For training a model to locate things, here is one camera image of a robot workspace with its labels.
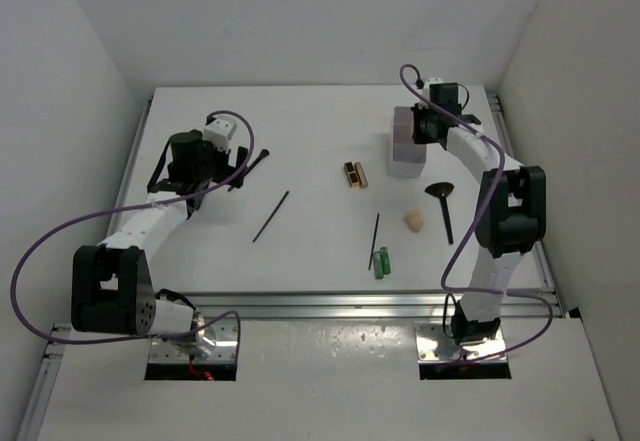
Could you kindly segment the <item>white three-compartment organizer box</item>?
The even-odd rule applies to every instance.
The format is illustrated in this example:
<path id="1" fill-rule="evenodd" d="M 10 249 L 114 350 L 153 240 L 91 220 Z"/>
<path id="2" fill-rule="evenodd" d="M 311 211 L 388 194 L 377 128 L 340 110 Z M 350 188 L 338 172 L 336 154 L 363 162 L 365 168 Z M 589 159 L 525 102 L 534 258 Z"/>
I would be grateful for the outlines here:
<path id="1" fill-rule="evenodd" d="M 393 109 L 388 136 L 387 173 L 396 178 L 418 178 L 427 159 L 425 145 L 413 140 L 414 116 L 410 107 Z"/>

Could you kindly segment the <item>beige makeup sponge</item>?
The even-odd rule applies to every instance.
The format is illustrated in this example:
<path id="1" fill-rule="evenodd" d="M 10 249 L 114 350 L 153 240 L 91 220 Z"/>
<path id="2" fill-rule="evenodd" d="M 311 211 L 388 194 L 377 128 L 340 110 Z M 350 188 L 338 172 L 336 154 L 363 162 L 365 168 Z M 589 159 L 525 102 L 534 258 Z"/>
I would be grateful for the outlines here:
<path id="1" fill-rule="evenodd" d="M 421 211 L 418 209 L 409 210 L 405 215 L 405 221 L 409 229 L 414 233 L 419 233 L 424 227 L 424 220 Z"/>

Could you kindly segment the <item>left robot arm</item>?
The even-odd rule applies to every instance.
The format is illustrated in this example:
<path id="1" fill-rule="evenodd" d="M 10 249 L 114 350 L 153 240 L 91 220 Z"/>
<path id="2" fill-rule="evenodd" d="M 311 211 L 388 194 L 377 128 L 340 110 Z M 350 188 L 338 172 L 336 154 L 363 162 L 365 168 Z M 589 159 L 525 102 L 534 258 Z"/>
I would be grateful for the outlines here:
<path id="1" fill-rule="evenodd" d="M 200 208 L 206 189 L 242 186 L 250 154 L 239 147 L 231 164 L 227 142 L 208 129 L 170 136 L 146 186 L 147 207 L 98 245 L 74 254 L 73 328 L 136 337 L 173 337 L 194 329 L 195 307 L 157 298 L 149 262 Z"/>

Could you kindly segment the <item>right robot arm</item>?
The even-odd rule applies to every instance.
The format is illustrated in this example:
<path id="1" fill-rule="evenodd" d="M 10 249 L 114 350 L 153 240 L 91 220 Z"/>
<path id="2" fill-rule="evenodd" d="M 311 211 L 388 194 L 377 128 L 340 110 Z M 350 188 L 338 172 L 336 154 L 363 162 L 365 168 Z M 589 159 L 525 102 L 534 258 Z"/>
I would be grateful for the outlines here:
<path id="1" fill-rule="evenodd" d="M 456 344 L 492 338 L 500 327 L 503 297 L 515 268 L 546 233 L 546 174 L 525 166 L 486 136 L 479 121 L 462 114 L 459 85 L 416 82 L 422 91 L 411 108 L 413 141 L 439 144 L 455 156 L 479 183 L 470 232 L 454 252 L 475 237 L 479 245 L 469 286 L 458 293 L 449 336 Z"/>

